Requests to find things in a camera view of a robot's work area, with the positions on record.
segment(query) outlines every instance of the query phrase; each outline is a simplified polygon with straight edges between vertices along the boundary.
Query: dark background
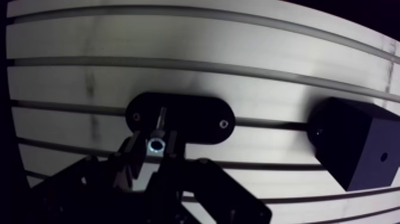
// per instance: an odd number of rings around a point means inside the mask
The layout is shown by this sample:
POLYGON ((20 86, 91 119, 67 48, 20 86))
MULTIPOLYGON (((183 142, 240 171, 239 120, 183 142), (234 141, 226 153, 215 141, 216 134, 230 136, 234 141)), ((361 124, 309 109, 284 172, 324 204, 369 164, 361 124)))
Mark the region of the dark background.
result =
POLYGON ((399 0, 287 0, 345 18, 400 41, 399 0))

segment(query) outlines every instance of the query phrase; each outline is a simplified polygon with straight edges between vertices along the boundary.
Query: white panel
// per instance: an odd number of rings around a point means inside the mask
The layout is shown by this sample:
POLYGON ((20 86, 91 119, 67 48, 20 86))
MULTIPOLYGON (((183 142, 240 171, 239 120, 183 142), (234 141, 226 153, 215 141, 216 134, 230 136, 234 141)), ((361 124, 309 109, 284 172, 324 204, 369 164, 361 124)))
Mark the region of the white panel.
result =
POLYGON ((108 15, 7 27, 7 57, 112 56, 234 64, 384 90, 389 63, 336 43, 206 18, 108 15))
POLYGON ((400 206, 400 191, 349 200, 345 215, 354 216, 400 206))
POLYGON ((267 204, 272 210, 271 223, 307 223, 343 217, 348 200, 321 201, 314 203, 267 204))
POLYGON ((84 155, 64 153, 28 145, 19 145, 24 168, 44 175, 54 175, 78 162, 84 155))
MULTIPOLYGON (((26 170, 46 175, 54 175, 84 157, 23 144, 20 144, 20 152, 26 170)), ((158 166, 145 163, 138 180, 134 181, 133 190, 143 191, 158 166)), ((225 171, 258 198, 345 194, 327 171, 225 171)))
POLYGON ((199 203, 182 203, 183 206, 197 219, 200 223, 215 224, 215 220, 207 213, 207 211, 199 203))
MULTIPOLYGON (((392 80, 390 81, 390 93, 399 95, 400 94, 400 65, 394 64, 392 68, 392 80)), ((386 109, 400 116, 400 104, 396 102, 388 101, 386 103, 386 109)))
MULTIPOLYGON (((12 115, 17 136, 38 141, 117 151, 132 134, 124 117, 25 108, 13 108, 12 115)), ((318 164, 305 134, 291 130, 236 127, 223 143, 188 144, 186 152, 188 158, 318 164)))
POLYGON ((31 176, 27 176, 26 179, 28 180, 29 187, 33 188, 34 186, 40 184, 43 182, 42 179, 39 178, 33 178, 31 176))
POLYGON ((400 210, 397 210, 342 223, 343 224, 377 224, 377 223, 394 224, 394 223, 399 223, 399 220, 400 220, 400 210))
MULTIPOLYGON (((20 145, 26 169, 53 175, 81 159, 82 155, 62 153, 27 145, 20 145)), ((135 190, 142 190, 158 165, 145 164, 135 181, 135 190)), ((278 172, 226 170, 246 189, 258 198, 310 197, 318 195, 346 194, 327 172, 278 172)), ((269 204, 273 211, 272 223, 316 222, 327 219, 351 217, 399 206, 400 192, 374 196, 331 200, 314 203, 269 204)), ((204 223, 209 216, 191 203, 188 209, 204 223)))
POLYGON ((8 17, 37 13, 41 11, 60 10, 78 7, 112 6, 112 5, 175 5, 184 7, 210 8, 239 13, 260 15, 302 24, 325 30, 362 43, 382 49, 383 35, 353 23, 307 7, 283 1, 272 0, 19 0, 8 4, 8 17))
POLYGON ((165 69, 10 67, 8 81, 11 99, 125 108, 145 91, 212 95, 224 99, 238 117, 294 122, 307 121, 310 108, 325 97, 383 102, 293 83, 165 69))

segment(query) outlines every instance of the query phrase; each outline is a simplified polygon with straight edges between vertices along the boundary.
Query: metal ring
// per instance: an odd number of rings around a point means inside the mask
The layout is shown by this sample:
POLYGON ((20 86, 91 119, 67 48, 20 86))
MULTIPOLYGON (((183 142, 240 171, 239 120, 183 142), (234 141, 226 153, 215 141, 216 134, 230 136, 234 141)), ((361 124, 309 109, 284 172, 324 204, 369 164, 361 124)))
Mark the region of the metal ring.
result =
POLYGON ((147 142, 147 149, 154 153, 161 153, 165 149, 165 142, 161 138, 152 138, 147 142), (161 148, 153 148, 152 144, 158 142, 161 144, 161 148))

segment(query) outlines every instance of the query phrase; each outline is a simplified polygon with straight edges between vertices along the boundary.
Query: bolt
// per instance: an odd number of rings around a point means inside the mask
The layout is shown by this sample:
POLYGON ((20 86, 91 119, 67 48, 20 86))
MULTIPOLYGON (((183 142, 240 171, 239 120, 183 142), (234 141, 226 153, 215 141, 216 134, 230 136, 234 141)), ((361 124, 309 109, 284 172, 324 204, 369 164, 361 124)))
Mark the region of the bolt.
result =
POLYGON ((227 128, 229 123, 226 120, 220 121, 220 128, 225 129, 227 128))
POLYGON ((133 120, 134 120, 134 121, 136 121, 136 122, 140 121, 140 114, 139 114, 139 113, 133 114, 132 117, 133 117, 133 120))
POLYGON ((147 143, 147 149, 154 153, 161 153, 165 149, 165 142, 161 138, 152 138, 147 143))

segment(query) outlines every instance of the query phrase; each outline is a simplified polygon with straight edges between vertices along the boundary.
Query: screw hole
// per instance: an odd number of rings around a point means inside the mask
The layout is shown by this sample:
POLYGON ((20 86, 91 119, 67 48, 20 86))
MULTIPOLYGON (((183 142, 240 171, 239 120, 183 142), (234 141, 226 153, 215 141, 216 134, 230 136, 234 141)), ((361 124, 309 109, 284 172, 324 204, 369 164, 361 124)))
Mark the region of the screw hole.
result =
POLYGON ((384 161, 386 161, 386 159, 388 159, 388 154, 383 153, 382 156, 380 157, 380 161, 384 162, 384 161))
POLYGON ((133 114, 133 120, 136 122, 140 121, 140 114, 139 113, 133 114))
POLYGON ((161 138, 152 138, 147 144, 147 148, 155 153, 164 151, 165 142, 161 138))
POLYGON ((220 121, 220 128, 225 129, 228 127, 228 125, 229 125, 228 121, 226 120, 220 121))

